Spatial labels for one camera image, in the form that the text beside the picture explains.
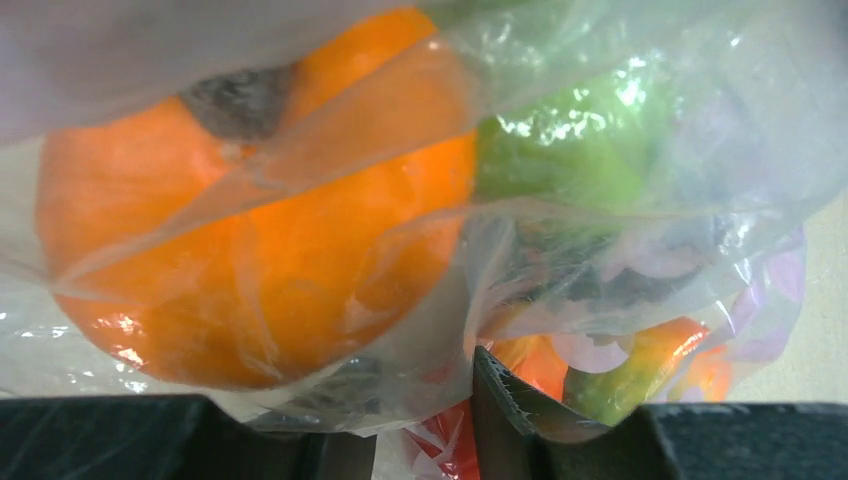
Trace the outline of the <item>clear zip top bag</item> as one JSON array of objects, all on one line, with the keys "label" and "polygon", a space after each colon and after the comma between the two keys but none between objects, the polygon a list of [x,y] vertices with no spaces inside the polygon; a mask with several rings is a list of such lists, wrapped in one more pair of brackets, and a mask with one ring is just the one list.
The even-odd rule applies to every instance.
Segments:
[{"label": "clear zip top bag", "polygon": [[5,1],[5,479],[843,479],[727,402],[843,1]]}]

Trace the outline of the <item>orange fake fruit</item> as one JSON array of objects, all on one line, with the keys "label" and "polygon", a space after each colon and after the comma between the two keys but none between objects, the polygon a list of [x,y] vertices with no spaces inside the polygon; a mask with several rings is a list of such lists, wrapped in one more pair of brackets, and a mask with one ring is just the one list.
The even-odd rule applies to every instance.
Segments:
[{"label": "orange fake fruit", "polygon": [[163,381],[282,386],[353,354],[435,287],[470,202],[458,56],[420,9],[360,21],[282,74],[266,140],[169,97],[60,131],[36,228],[59,308]]}]

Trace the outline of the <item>red fake food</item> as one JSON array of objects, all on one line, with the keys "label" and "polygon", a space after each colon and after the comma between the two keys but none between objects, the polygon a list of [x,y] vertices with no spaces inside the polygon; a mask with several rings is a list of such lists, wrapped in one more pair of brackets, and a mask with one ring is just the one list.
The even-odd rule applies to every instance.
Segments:
[{"label": "red fake food", "polygon": [[481,479],[469,400],[406,428],[404,435],[416,479]]}]

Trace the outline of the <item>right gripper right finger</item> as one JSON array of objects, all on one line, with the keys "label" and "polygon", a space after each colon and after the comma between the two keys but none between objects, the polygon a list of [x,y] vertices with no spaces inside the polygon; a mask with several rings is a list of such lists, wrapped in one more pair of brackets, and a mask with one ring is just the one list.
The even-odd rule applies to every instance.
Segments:
[{"label": "right gripper right finger", "polygon": [[847,408],[670,403],[608,427],[507,370],[473,360],[471,412],[484,479],[844,479]]}]

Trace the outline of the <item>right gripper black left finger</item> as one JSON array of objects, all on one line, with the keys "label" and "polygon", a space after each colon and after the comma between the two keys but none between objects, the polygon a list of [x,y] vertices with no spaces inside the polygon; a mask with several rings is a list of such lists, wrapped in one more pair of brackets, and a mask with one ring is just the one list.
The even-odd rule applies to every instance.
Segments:
[{"label": "right gripper black left finger", "polygon": [[368,479],[376,440],[242,424],[201,395],[4,399],[4,479]]}]

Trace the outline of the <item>green fake apple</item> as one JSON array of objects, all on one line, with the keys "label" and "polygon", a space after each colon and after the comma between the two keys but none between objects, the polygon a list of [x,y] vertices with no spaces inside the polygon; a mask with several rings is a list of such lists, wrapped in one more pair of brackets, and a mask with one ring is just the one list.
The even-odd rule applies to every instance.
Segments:
[{"label": "green fake apple", "polygon": [[485,119],[476,197],[536,196],[597,209],[631,204],[669,123],[665,81],[618,70]]}]

